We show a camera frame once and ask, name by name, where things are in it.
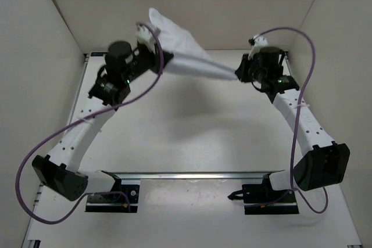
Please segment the white skirt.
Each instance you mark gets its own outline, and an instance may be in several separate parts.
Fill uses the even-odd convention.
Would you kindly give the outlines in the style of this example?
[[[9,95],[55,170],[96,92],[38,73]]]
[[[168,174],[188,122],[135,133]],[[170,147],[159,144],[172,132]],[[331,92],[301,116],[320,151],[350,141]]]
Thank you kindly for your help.
[[[180,27],[155,8],[149,8],[148,15],[152,27],[159,32],[158,40],[163,53],[173,56],[164,64],[164,73],[215,80],[237,80],[235,70],[215,62],[188,30]]]

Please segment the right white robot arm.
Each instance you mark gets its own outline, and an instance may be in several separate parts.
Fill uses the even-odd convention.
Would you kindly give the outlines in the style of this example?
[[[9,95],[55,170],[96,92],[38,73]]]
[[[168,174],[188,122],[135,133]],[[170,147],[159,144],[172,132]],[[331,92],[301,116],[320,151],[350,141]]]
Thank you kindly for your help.
[[[259,83],[257,90],[270,99],[293,132],[292,146],[299,146],[302,158],[290,160],[288,170],[265,174],[260,184],[245,184],[228,196],[259,206],[281,200],[294,190],[310,191],[344,180],[350,150],[336,143],[322,128],[303,100],[302,87],[292,76],[284,74],[284,51],[263,47],[246,53],[236,75],[241,82]]]

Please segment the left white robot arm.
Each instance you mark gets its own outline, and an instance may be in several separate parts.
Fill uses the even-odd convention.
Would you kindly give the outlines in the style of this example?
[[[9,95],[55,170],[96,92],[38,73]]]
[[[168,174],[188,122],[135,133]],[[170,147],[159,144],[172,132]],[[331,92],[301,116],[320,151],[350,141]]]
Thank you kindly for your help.
[[[103,125],[130,94],[130,83],[149,70],[159,73],[173,58],[168,51],[151,51],[144,44],[133,49],[126,41],[112,43],[75,122],[47,155],[32,160],[40,182],[71,202],[86,192],[101,192],[108,200],[118,199],[121,185],[117,176],[107,171],[91,175],[81,171],[80,164]]]

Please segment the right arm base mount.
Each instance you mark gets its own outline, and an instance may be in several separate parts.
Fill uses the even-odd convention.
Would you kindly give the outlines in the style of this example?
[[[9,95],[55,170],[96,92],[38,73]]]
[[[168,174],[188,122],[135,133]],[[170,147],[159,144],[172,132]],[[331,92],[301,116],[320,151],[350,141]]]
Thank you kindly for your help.
[[[270,186],[243,184],[242,189],[227,196],[229,200],[242,200],[245,215],[295,215],[299,214],[293,191],[274,191]]]

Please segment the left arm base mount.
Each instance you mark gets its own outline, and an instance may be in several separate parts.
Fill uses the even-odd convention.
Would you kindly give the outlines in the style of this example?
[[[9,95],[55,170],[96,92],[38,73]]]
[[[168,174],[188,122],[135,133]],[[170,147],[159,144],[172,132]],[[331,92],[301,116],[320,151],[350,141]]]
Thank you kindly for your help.
[[[89,195],[85,205],[88,213],[137,213],[140,184],[122,184],[121,191],[128,200],[120,194]]]

